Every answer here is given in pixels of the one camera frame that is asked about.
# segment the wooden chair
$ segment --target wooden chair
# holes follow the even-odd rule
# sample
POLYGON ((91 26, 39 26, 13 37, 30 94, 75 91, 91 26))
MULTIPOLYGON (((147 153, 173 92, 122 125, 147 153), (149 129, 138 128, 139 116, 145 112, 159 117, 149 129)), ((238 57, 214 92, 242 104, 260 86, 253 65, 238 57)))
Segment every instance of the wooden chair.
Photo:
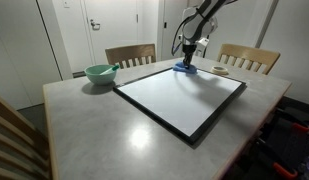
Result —
POLYGON ((2 98, 0 179, 52 179, 47 137, 2 98))
POLYGON ((257 72, 262 65, 265 65, 266 67, 264 68, 262 73, 266 75, 270 72, 277 59, 280 57, 280 53, 278 52, 272 52, 234 44, 222 45, 222 48, 217 58, 218 62, 221 62, 223 55, 225 56, 225 64, 228 64, 230 62, 230 57, 233 57, 231 60, 231 65, 234 66, 238 63, 239 68, 242 68, 243 64, 248 61, 246 69, 251 70, 254 65, 254 72, 257 72))
POLYGON ((154 44, 141 44, 133 46, 124 46, 105 49, 108 63, 115 65, 118 63, 121 69, 124 69, 123 62, 125 62, 126 67, 130 67, 129 60, 132 61, 133 66, 143 65, 143 60, 146 64, 155 63, 155 45, 154 44))

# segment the door handle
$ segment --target door handle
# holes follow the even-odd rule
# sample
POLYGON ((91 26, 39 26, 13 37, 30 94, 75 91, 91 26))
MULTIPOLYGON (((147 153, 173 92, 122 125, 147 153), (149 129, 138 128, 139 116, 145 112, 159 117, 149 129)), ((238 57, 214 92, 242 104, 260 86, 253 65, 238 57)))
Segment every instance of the door handle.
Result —
POLYGON ((97 30, 101 29, 101 24, 100 23, 95 23, 93 19, 91 19, 90 22, 91 22, 92 29, 94 31, 97 31, 97 30))

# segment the bowl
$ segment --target bowl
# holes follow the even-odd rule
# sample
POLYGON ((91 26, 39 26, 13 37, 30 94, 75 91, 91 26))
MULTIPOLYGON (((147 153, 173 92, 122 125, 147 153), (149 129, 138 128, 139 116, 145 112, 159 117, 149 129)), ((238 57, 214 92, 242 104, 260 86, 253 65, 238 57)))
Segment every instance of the bowl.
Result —
POLYGON ((109 74, 100 75, 102 72, 114 67, 113 65, 96 65, 88 67, 84 70, 87 78, 96 85, 107 85, 110 84, 115 76, 116 71, 109 74))

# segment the table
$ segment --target table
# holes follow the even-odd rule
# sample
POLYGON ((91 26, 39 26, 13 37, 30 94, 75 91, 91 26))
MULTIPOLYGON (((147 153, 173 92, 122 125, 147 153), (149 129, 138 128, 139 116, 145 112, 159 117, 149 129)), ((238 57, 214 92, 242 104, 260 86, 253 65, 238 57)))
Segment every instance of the table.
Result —
MULTIPOLYGON (((119 70, 116 84, 172 67, 177 61, 119 70)), ((112 91, 86 77, 44 85, 55 179, 218 179, 255 135, 290 82, 193 57, 209 71, 228 68, 227 77, 247 88, 218 117, 196 146, 189 146, 112 91)))

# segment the whiteboard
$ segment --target whiteboard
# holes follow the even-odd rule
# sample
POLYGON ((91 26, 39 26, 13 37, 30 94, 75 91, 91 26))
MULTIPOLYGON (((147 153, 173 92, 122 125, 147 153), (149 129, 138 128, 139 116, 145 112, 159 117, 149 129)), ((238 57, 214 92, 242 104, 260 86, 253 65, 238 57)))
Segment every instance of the whiteboard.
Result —
POLYGON ((167 69, 114 87, 114 91, 193 144, 245 83, 198 70, 167 69))

